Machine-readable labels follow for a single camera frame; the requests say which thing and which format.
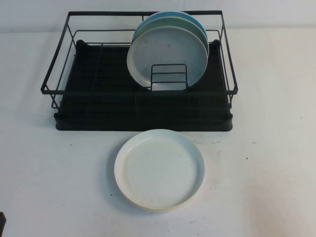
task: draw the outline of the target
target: white plate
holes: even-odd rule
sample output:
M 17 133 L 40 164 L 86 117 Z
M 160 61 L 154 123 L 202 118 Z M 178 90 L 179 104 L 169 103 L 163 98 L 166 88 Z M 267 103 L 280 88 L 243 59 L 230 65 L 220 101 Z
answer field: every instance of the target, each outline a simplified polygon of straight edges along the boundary
M 114 166 L 122 193 L 150 210 L 169 210 L 188 202 L 199 190 L 204 172 L 196 145 L 179 132 L 163 129 L 131 138 Z
M 127 67 L 141 86 L 151 86 L 153 64 L 187 65 L 188 86 L 195 84 L 207 66 L 207 52 L 203 43 L 191 32 L 179 27 L 157 27 L 140 35 L 127 54 Z M 154 67 L 153 72 L 179 72 L 179 66 Z M 182 81 L 184 74 L 154 75 L 153 90 L 185 89 L 185 83 L 155 83 L 157 81 Z

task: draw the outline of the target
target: plate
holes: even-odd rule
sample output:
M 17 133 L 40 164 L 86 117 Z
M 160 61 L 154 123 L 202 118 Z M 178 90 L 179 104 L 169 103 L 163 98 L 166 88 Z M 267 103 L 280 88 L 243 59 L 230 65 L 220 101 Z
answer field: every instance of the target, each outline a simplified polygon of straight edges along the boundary
M 174 26 L 174 27 L 179 27 L 187 31 L 190 31 L 191 33 L 196 35 L 199 38 L 199 40 L 204 44 L 204 47 L 208 55 L 209 45 L 208 45 L 207 37 L 205 37 L 203 31 L 201 31 L 201 29 L 198 26 L 196 26 L 194 23 L 192 23 L 191 21 L 188 21 L 186 19 L 182 19 L 179 17 L 164 17 L 164 18 L 160 18 L 160 19 L 147 23 L 142 28 L 140 28 L 136 34 L 134 34 L 132 43 L 138 37 L 140 37 L 144 32 L 149 31 L 154 28 L 163 27 L 163 26 Z
M 196 145 L 179 132 L 163 129 L 131 138 L 114 166 L 118 187 L 132 203 L 160 211 L 187 203 L 199 190 L 204 173 Z
M 201 23 L 196 20 L 194 17 L 192 17 L 191 15 L 185 13 L 185 12 L 181 12 L 181 11 L 161 11 L 161 12 L 156 12 L 155 14 L 151 15 L 150 17 L 148 17 L 146 20 L 144 20 L 135 30 L 134 36 L 137 34 L 137 32 L 143 27 L 145 26 L 147 23 L 154 21 L 156 19 L 159 18 L 163 18 L 163 17 L 181 17 L 183 19 L 189 20 L 191 22 L 193 22 L 194 24 L 196 24 L 204 33 L 206 39 L 207 39 L 207 33 L 206 30 L 204 29 L 204 27 L 201 25 Z
M 192 86 L 205 72 L 207 52 L 201 40 L 190 31 L 173 26 L 157 27 L 140 35 L 127 54 L 128 70 L 141 86 L 151 87 L 154 64 L 186 64 L 188 86 Z M 185 68 L 179 71 L 178 65 L 157 66 L 153 67 L 153 72 L 183 73 Z M 185 89 L 185 81 L 185 74 L 156 74 L 153 76 L 152 90 Z

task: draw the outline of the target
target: blue plate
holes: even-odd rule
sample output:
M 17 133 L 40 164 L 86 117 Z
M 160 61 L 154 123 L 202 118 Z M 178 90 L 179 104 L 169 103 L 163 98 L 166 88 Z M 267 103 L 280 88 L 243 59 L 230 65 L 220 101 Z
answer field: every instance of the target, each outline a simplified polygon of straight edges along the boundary
M 144 20 L 135 30 L 133 38 L 134 36 L 137 34 L 137 32 L 146 24 L 148 24 L 149 22 L 152 22 L 156 19 L 159 18 L 163 18 L 163 17 L 181 17 L 183 19 L 186 19 L 188 21 L 191 21 L 192 23 L 196 24 L 196 26 L 198 26 L 204 33 L 206 40 L 207 40 L 207 33 L 206 30 L 204 29 L 204 27 L 201 25 L 201 23 L 199 21 L 197 21 L 195 18 L 193 18 L 192 16 L 190 16 L 189 14 L 186 14 L 184 12 L 181 11 L 161 11 L 161 12 L 156 12 L 155 14 L 151 15 L 150 17 L 148 17 L 146 20 Z

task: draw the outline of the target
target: white backdrop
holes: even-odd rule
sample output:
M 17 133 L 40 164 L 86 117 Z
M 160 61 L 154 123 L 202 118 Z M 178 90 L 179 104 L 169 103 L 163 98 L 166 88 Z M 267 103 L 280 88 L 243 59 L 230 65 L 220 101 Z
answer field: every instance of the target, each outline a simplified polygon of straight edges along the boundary
M 315 0 L 0 0 L 0 33 L 61 31 L 74 10 L 222 10 L 229 28 L 316 26 Z

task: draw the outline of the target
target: black dish rack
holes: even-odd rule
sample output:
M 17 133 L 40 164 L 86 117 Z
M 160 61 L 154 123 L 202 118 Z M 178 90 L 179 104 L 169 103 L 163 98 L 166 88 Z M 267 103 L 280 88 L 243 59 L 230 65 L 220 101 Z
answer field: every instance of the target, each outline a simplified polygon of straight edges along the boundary
M 144 17 L 154 12 L 69 12 L 56 52 L 41 87 L 52 98 L 59 130 L 229 131 L 231 107 L 238 87 L 227 42 L 222 11 L 186 11 L 193 17 L 217 17 L 206 31 L 209 57 L 206 71 L 185 90 L 154 91 L 138 85 L 128 72 L 126 57 L 131 34 Z M 96 17 L 108 17 L 104 26 Z M 118 35 L 118 41 L 112 36 Z

